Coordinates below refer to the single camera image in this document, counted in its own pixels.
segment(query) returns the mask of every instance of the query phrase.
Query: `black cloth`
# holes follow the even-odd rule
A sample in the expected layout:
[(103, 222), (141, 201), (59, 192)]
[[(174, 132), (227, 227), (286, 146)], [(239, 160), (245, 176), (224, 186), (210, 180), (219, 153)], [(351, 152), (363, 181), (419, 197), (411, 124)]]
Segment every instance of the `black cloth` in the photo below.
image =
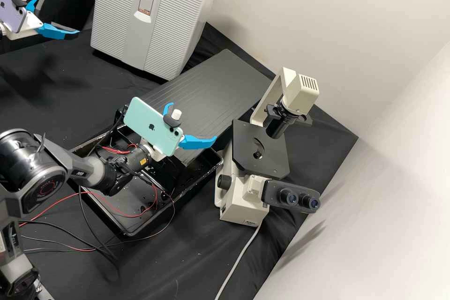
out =
[[(49, 139), (71, 148), (108, 127), (117, 107), (161, 83), (93, 52), (89, 37), (89, 32), (84, 32), (75, 40), (51, 41), (0, 56), (2, 130), (47, 132)], [(205, 27), (187, 68), (225, 48), (273, 76), (210, 25)], [(287, 180), (322, 192), (357, 137), (316, 106), (311, 116), (315, 120), (312, 127), (292, 126), (285, 134), (291, 166)], [(72, 193), (69, 186), (64, 186), (39, 210)], [(97, 252), (34, 251), (28, 252), (29, 257), (56, 299), (213, 299), (254, 232), (251, 227), (219, 221), (213, 200), (211, 179), (162, 233), (115, 247), (120, 278)], [(111, 238), (109, 228), (91, 209), (85, 209), (98, 235), (105, 240)], [(305, 218), (304, 214), (271, 208), (222, 299), (252, 299)], [(58, 204), (41, 220), (95, 242), (84, 223), (77, 197)], [(83, 247), (66, 234), (43, 225), (26, 225), (22, 232)], [(24, 239), (24, 246), (65, 249), (29, 239)]]

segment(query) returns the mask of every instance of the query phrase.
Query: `white cable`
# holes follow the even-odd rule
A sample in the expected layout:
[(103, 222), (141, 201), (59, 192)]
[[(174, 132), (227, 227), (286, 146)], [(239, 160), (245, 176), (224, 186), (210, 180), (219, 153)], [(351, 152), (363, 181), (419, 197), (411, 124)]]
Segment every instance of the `white cable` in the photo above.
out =
[(253, 239), (255, 239), (256, 235), (259, 232), (259, 229), (261, 227), (261, 224), (259, 224), (259, 226), (256, 228), (255, 233), (252, 235), (252, 237), (248, 240), (247, 244), (245, 244), (244, 248), (242, 249), (242, 251), (240, 252), (238, 258), (236, 259), (236, 262), (234, 263), (233, 267), (231, 268), (230, 273), (228, 273), (228, 275), (226, 276), (226, 279), (224, 281), (224, 283), (222, 284), (222, 287), (220, 287), (219, 292), (217, 293), (216, 297), (214, 298), (214, 300), (219, 300), (220, 295), (222, 294), (226, 284), (228, 283), (228, 281), (231, 278), (231, 275), (233, 274), (234, 270), (236, 269), (236, 267), (238, 266), (239, 261), (241, 260), (242, 256), (244, 255), (245, 251), (247, 250), (247, 248), (250, 246), (250, 244), (252, 243)]

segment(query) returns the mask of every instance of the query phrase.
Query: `smartphone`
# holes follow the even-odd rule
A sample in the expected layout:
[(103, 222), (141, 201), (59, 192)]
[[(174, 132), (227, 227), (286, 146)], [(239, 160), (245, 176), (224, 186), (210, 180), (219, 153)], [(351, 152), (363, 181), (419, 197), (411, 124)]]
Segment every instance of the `smartphone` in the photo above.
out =
[(163, 115), (138, 97), (134, 97), (125, 114), (124, 123), (166, 156), (172, 156), (183, 137), (180, 127), (172, 128)]
[(0, 21), (6, 24), (13, 33), (20, 31), (26, 16), (25, 7), (17, 8), (12, 0), (0, 0)]

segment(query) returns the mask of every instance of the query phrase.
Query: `mint green iphone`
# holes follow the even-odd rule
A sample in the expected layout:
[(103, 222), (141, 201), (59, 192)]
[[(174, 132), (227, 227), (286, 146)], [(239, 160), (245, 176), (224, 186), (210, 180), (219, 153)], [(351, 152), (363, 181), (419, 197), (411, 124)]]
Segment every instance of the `mint green iphone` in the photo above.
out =
[(123, 121), (166, 156), (172, 156), (175, 153), (183, 136), (183, 130), (180, 127), (172, 128), (167, 125), (163, 115), (138, 97), (131, 100)]

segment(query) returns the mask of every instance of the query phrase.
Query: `ventilation grille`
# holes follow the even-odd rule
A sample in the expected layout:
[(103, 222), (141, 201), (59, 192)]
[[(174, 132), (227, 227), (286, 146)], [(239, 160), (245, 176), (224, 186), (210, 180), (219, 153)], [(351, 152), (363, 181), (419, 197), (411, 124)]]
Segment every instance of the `ventilation grille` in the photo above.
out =
[[(168, 80), (180, 73), (190, 43), (197, 43), (191, 39), (203, 2), (161, 0), (152, 35), (142, 32), (142, 39), (151, 39), (145, 71)], [(121, 59), (132, 6), (133, 0), (96, 0), (91, 46)]]
[(312, 77), (301, 75), (301, 83), (304, 87), (310, 88), (315, 91), (319, 90), (319, 86), (317, 85), (316, 80)]

